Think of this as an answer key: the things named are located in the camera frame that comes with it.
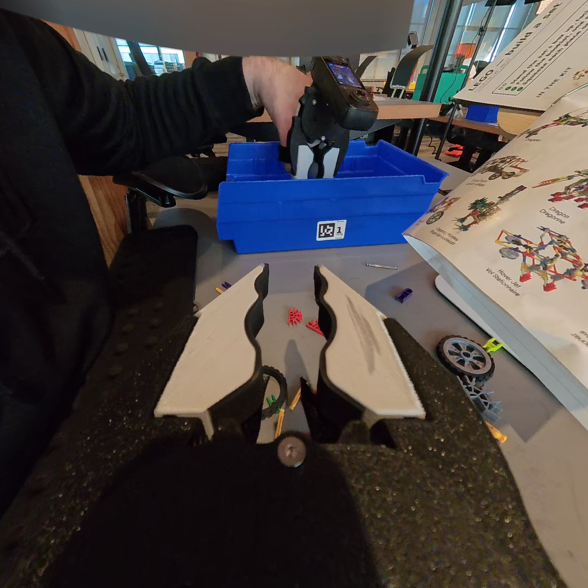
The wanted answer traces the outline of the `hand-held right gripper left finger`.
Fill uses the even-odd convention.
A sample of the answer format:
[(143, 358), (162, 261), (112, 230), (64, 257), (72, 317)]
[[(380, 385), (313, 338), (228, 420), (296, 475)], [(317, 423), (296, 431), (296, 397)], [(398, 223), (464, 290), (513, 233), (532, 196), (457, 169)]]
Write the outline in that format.
[(196, 313), (153, 415), (199, 419), (211, 439), (231, 420), (256, 439), (264, 401), (261, 348), (269, 265), (262, 263)]

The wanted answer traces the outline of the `light wooden board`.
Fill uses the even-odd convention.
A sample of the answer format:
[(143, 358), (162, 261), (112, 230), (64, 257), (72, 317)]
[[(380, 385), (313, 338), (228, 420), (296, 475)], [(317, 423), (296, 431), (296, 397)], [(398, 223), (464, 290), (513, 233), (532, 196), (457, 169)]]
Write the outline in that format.
[(510, 107), (500, 107), (497, 114), (497, 126), (500, 135), (510, 141), (530, 128), (542, 115), (542, 112)]

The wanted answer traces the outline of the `printed instruction sheet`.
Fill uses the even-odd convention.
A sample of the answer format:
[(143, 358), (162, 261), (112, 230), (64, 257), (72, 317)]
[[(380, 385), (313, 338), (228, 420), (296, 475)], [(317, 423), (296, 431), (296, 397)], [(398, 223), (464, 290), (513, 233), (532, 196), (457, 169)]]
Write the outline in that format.
[(454, 100), (544, 112), (586, 84), (587, 1), (553, 1)]

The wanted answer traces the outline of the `wooden desk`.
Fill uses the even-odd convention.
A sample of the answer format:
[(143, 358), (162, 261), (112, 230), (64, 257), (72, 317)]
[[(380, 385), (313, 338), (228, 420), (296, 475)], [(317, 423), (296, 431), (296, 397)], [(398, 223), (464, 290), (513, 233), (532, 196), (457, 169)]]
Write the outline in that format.
[[(378, 100), (376, 104), (379, 108), (376, 122), (369, 130), (351, 131), (351, 140), (375, 133), (377, 130), (392, 126), (405, 119), (436, 118), (441, 107), (440, 104), (434, 102), (394, 98)], [(230, 133), (256, 142), (275, 142), (279, 140), (277, 129), (266, 111), (261, 116), (234, 127)]]

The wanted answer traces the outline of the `black toy tyre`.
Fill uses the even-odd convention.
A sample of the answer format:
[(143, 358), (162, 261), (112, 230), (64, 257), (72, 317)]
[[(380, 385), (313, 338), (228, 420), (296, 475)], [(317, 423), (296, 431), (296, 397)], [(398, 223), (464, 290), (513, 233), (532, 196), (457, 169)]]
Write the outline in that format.
[(271, 418), (277, 414), (279, 409), (284, 407), (288, 400), (288, 383), (283, 374), (272, 366), (264, 365), (263, 368), (263, 393), (266, 392), (269, 379), (274, 379), (279, 386), (279, 395), (276, 397), (276, 402), (270, 408), (262, 406), (261, 421)]

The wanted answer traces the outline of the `white rounded board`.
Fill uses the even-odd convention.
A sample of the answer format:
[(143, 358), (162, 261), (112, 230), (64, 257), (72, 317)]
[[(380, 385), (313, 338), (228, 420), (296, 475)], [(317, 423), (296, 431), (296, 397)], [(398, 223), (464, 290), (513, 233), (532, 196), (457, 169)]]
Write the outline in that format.
[(460, 297), (455, 290), (447, 283), (447, 281), (441, 276), (437, 275), (435, 278), (435, 287), (448, 301), (456, 306), (462, 313), (468, 316), (474, 323), (481, 328), (486, 334), (488, 334), (493, 343), (491, 349), (496, 351), (498, 349), (505, 349), (512, 357), (515, 357), (514, 352), (510, 347), (505, 346), (501, 339), (498, 339), (495, 331), (490, 328), (484, 320)]

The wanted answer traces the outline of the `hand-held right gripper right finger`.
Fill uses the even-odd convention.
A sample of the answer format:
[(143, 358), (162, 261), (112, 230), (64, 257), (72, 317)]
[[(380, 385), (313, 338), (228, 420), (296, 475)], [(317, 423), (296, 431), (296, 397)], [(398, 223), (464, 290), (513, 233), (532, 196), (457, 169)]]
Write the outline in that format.
[(318, 327), (325, 344), (319, 355), (315, 394), (321, 416), (335, 428), (363, 420), (426, 418), (386, 317), (324, 265), (313, 272)]

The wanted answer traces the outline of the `black office chair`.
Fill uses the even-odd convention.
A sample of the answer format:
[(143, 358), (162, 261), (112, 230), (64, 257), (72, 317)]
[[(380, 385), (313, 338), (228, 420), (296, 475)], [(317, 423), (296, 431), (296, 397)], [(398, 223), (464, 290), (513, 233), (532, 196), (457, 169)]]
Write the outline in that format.
[(208, 192), (217, 192), (226, 180), (228, 147), (226, 143), (207, 143), (189, 152), (187, 157), (201, 173)]

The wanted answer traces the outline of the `grey snowflake connector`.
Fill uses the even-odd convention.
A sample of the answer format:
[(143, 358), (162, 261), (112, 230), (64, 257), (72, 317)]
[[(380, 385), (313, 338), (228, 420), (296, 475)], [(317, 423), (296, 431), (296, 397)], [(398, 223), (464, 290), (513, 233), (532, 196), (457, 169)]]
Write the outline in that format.
[(468, 399), (477, 408), (482, 418), (491, 424), (500, 420), (502, 409), (500, 401), (493, 400), (493, 392), (485, 390), (482, 383), (470, 376), (461, 376), (460, 383)]

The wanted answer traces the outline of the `wooden post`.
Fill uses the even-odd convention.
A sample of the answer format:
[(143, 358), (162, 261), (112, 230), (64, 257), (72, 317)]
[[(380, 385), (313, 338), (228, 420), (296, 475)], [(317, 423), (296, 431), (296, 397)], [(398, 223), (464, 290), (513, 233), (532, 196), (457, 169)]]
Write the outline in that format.
[(128, 234), (126, 189), (115, 184), (111, 176), (80, 175), (78, 178), (90, 205), (107, 265), (110, 266)]

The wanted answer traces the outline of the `blue plastic bin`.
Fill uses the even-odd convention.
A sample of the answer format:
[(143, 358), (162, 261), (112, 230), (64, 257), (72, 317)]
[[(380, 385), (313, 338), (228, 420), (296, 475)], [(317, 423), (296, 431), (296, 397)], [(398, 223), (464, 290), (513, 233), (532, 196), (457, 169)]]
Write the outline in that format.
[(239, 254), (390, 245), (430, 208), (448, 173), (380, 141), (350, 141), (333, 179), (294, 179), (278, 143), (232, 143), (217, 233)]

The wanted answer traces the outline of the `black perforated pad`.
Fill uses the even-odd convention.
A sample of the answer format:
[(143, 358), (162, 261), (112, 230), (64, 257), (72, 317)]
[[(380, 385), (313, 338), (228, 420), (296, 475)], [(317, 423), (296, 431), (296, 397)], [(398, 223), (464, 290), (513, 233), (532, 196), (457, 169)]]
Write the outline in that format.
[(105, 406), (138, 393), (153, 410), (195, 326), (197, 245), (185, 224), (123, 240), (109, 271), (114, 322), (80, 400)]

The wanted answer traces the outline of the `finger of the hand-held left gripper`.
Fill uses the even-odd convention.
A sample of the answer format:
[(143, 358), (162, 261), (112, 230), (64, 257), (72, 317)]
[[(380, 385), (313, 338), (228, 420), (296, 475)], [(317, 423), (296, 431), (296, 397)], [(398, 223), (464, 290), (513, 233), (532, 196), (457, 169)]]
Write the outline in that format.
[(332, 179), (339, 170), (341, 149), (335, 146), (318, 146), (317, 178)]
[(292, 163), (292, 175), (295, 179), (309, 179), (315, 165), (315, 154), (308, 145), (299, 145), (296, 162)]

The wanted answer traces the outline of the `black grey toy wheel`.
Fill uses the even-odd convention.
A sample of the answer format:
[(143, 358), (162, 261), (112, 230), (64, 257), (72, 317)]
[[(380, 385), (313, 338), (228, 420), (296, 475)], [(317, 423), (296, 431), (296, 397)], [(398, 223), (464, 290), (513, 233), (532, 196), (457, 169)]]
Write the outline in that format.
[(436, 346), (437, 358), (462, 382), (483, 384), (495, 373), (495, 361), (480, 344), (463, 336), (450, 335)]

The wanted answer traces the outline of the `open instruction booklet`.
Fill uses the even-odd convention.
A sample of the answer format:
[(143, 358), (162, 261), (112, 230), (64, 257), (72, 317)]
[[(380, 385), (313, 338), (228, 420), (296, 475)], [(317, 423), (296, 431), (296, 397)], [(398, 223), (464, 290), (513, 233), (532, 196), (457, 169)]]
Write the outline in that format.
[(587, 85), (403, 234), (587, 428)]

